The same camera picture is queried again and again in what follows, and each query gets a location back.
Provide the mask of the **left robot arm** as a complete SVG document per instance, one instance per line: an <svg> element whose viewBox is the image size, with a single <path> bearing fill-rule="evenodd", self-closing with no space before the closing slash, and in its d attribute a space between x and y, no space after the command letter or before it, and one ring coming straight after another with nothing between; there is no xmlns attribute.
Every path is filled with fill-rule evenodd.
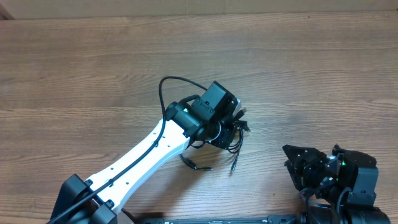
<svg viewBox="0 0 398 224"><path fill-rule="evenodd" d="M204 94L162 107L162 119L139 144L102 171L62 185L51 223L123 223L121 212L133 193L163 164L194 142L227 149L237 129L241 101L213 82Z"/></svg>

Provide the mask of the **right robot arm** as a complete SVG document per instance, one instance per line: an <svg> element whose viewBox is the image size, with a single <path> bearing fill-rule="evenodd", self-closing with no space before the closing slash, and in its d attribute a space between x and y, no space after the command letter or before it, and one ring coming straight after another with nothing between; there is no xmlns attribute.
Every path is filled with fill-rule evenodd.
<svg viewBox="0 0 398 224"><path fill-rule="evenodd" d="M375 206L379 176L369 154L334 145L331 155L313 147L284 145L284 165L304 201L296 223L390 223Z"/></svg>

